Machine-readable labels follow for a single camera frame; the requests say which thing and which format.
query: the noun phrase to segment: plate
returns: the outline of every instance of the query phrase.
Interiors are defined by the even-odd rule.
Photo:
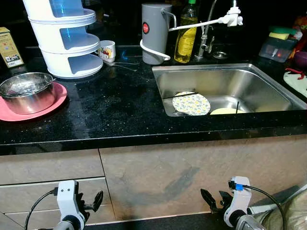
[[[242,111],[242,110],[239,110],[236,111],[236,109],[233,109],[233,108],[219,108],[219,109],[216,109],[216,110],[213,110],[210,115],[217,115],[217,114],[235,114],[235,113],[238,113],[238,114],[244,114],[246,113],[245,111]]]
[[[180,92],[176,96],[194,92]],[[210,102],[204,96],[198,94],[174,97],[173,106],[178,112],[184,112],[192,116],[206,115],[210,111]]]
[[[67,96],[67,90],[64,86],[56,82],[53,83],[53,87],[57,95],[56,101],[53,103],[52,106],[48,107],[47,109],[34,113],[34,114],[16,114],[8,108],[4,99],[0,97],[0,110],[1,110],[0,120],[2,121],[24,121],[24,120],[29,120],[29,119],[33,119],[33,118],[45,115],[55,110],[65,101],[66,96]]]

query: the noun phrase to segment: cabinet door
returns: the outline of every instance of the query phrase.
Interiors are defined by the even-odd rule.
[[[79,182],[79,193],[83,193],[83,200],[86,203],[92,203],[96,194],[103,190],[104,198],[102,204],[111,204],[104,177],[80,179],[77,181]],[[27,212],[42,194],[52,190],[58,185],[58,182],[48,182],[0,186],[0,197],[4,197],[0,199],[0,212]],[[49,195],[36,206],[35,210],[57,208],[57,197]]]
[[[0,156],[0,184],[104,176],[97,149]]]
[[[0,213],[0,229],[3,230],[23,230],[23,228],[10,218]]]
[[[306,152],[307,135],[100,149],[117,219],[208,212],[200,189],[218,202],[236,175],[286,198],[306,179]]]
[[[91,215],[86,224],[96,224],[115,220],[111,205],[101,205],[97,212],[89,212]],[[6,215],[16,223],[24,226],[28,213],[9,213]],[[58,209],[34,211],[30,217],[28,229],[54,228],[60,222],[60,217],[61,214]]]

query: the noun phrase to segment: yellow sponge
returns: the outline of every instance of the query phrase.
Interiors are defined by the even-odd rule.
[[[269,37],[275,37],[275,38],[279,38],[282,40],[286,40],[288,39],[289,34],[278,34],[278,33],[270,32]]]

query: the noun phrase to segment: white hose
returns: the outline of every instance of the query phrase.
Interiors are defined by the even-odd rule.
[[[191,24],[191,25],[183,25],[183,26],[178,26],[176,28],[170,28],[168,31],[188,29],[188,28],[192,28],[192,27],[199,27],[199,26],[203,26],[203,25],[205,26],[205,25],[210,25],[210,24],[215,24],[215,23],[223,23],[223,17],[219,18],[219,19],[216,19],[216,20],[204,22],[204,23],[197,23],[197,24]]]
[[[160,52],[158,52],[158,51],[155,51],[155,50],[153,50],[153,49],[149,49],[149,48],[145,47],[144,44],[143,44],[143,39],[140,41],[140,46],[141,46],[141,48],[142,48],[143,50],[145,50],[145,51],[147,51],[147,52],[149,52],[149,53],[156,54],[156,55],[158,55],[158,56],[164,57],[164,61],[168,61],[168,60],[171,59],[171,57],[170,57],[169,55],[166,55],[166,54],[164,54],[164,53],[160,53]]]
[[[205,25],[210,25],[210,24],[214,24],[214,23],[223,23],[223,17],[216,19],[216,20],[212,20],[212,21],[208,21],[208,22],[204,22],[204,23],[198,23],[198,24],[191,24],[191,25],[183,25],[183,26],[178,26],[176,28],[171,28],[168,31],[174,31],[174,30],[182,30],[182,29],[188,29],[188,28],[192,28],[192,27],[199,27],[199,26],[205,26]],[[169,55],[166,55],[164,53],[160,53],[158,51],[155,51],[153,49],[149,49],[147,47],[144,46],[143,44],[143,39],[140,41],[140,46],[143,50],[146,50],[149,53],[152,54],[156,54],[158,56],[164,57],[164,61],[168,61],[171,59],[171,57]]]

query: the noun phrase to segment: pink plate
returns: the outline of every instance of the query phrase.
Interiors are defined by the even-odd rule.
[[[56,101],[49,108],[43,111],[34,113],[34,114],[16,114],[8,108],[4,99],[0,97],[0,110],[1,110],[0,120],[2,121],[24,121],[24,120],[29,120],[32,118],[36,118],[36,117],[45,115],[55,110],[65,101],[65,98],[67,96],[67,90],[64,86],[56,82],[53,83],[53,87],[57,95]]]

